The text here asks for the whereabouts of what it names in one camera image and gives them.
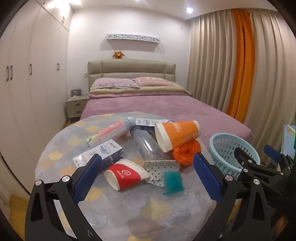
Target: pink pillow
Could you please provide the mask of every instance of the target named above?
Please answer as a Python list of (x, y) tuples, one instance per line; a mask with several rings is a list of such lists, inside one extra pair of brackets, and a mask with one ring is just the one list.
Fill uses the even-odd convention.
[(116, 79), (116, 78), (101, 78), (96, 79), (93, 89), (105, 89), (105, 88), (140, 88), (134, 81), (130, 79)]
[(139, 86), (172, 86), (173, 84), (167, 80), (162, 78), (154, 78), (154, 77), (139, 77), (136, 79), (132, 79)]

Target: nightstand drawer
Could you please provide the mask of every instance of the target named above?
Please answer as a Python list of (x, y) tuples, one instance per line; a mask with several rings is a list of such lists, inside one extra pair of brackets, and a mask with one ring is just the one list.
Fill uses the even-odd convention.
[(76, 116), (81, 116), (83, 110), (84, 110), (84, 107), (83, 108), (76, 108), (76, 109), (73, 109), (73, 110), (68, 110), (68, 116), (69, 116), (69, 118), (76, 117)]
[(86, 106), (87, 100), (76, 100), (67, 102), (68, 110), (73, 110), (77, 108), (84, 108)]

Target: printed tablecloth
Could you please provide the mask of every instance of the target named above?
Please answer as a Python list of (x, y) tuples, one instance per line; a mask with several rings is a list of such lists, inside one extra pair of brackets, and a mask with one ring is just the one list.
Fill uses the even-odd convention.
[[(72, 158), (89, 150), (85, 139), (116, 121), (135, 118), (164, 119), (141, 112), (91, 116), (60, 131), (42, 153), (35, 177), (45, 183), (57, 182), (77, 169)], [(213, 163), (204, 144), (202, 153)], [(117, 140), (123, 147), (123, 157), (143, 166), (130, 133)], [(99, 175), (85, 201), (78, 204), (93, 229), (104, 241), (191, 241), (206, 223), (216, 202), (212, 201), (193, 166), (181, 168), (186, 193), (171, 199), (163, 196), (164, 188), (145, 181), (123, 191), (114, 190)], [(62, 211), (55, 201), (67, 234), (75, 237)]]

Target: stuffed toy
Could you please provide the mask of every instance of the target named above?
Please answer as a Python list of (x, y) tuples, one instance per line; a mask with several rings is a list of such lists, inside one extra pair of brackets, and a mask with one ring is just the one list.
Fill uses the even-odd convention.
[(115, 58), (122, 58), (122, 56), (124, 56), (124, 54), (121, 51), (119, 51), (119, 52), (115, 51), (113, 54), (113, 57), (115, 57)]

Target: screw head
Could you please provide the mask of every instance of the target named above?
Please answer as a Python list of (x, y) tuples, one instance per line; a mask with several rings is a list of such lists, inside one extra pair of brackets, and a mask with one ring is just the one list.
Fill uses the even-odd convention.
[(36, 185), (36, 186), (39, 186), (41, 183), (42, 183), (41, 180), (37, 180), (37, 181), (35, 182), (35, 185)]
[(69, 181), (70, 180), (70, 177), (69, 176), (64, 176), (63, 178), (62, 178), (62, 181), (63, 182), (67, 182), (67, 181)]
[(253, 182), (256, 184), (256, 185), (259, 185), (260, 184), (260, 181), (258, 179), (254, 179)]
[(233, 177), (232, 177), (231, 175), (226, 175), (226, 176), (225, 176), (225, 179), (226, 179), (227, 181), (232, 181), (232, 180), (233, 180)]

